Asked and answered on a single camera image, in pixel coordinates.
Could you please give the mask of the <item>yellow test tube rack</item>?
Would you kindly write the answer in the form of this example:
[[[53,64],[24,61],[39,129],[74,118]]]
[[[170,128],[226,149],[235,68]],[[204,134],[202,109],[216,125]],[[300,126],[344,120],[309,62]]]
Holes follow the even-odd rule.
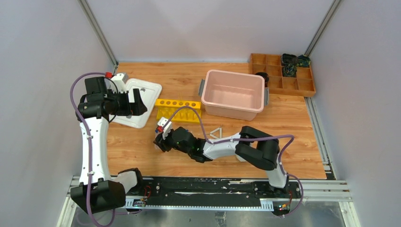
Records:
[[[173,116],[173,122],[200,123],[199,117],[201,117],[201,102],[157,99],[155,107],[157,108],[158,120],[162,117],[169,119]]]

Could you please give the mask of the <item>white clay triangle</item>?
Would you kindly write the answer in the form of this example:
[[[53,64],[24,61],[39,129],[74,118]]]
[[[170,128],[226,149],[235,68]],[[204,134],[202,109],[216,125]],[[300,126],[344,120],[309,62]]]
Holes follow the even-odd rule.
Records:
[[[221,139],[221,138],[223,138],[222,128],[218,127],[216,129],[212,130],[209,133],[209,136],[212,137],[213,139]]]

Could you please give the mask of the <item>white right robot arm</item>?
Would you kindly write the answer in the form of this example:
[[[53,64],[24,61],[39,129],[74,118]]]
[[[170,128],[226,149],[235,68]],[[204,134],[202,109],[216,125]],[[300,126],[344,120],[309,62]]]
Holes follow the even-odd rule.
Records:
[[[280,198],[289,191],[289,176],[281,163],[284,148],[279,147],[279,139],[292,141],[292,135],[271,136],[250,126],[242,127],[230,137],[214,140],[196,138],[183,127],[167,130],[159,126],[156,131],[153,143],[163,152],[175,149],[199,163],[238,156],[266,171],[272,195]]]

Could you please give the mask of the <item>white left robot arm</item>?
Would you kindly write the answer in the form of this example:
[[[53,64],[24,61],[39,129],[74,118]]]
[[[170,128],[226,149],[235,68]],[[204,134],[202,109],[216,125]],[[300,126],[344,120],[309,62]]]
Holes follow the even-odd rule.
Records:
[[[80,122],[83,161],[79,184],[70,191],[72,200],[87,214],[122,208],[126,194],[140,195],[145,183],[137,168],[123,170],[111,178],[107,163],[107,133],[110,115],[141,116],[148,109],[140,90],[113,91],[105,77],[85,79],[86,94],[73,105]]]

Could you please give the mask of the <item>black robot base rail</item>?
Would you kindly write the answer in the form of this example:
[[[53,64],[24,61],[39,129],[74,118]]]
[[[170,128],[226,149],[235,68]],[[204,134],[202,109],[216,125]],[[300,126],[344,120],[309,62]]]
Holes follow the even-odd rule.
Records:
[[[267,179],[145,177],[131,189],[124,208],[135,210],[267,211],[289,214],[303,199],[299,182],[276,189]]]

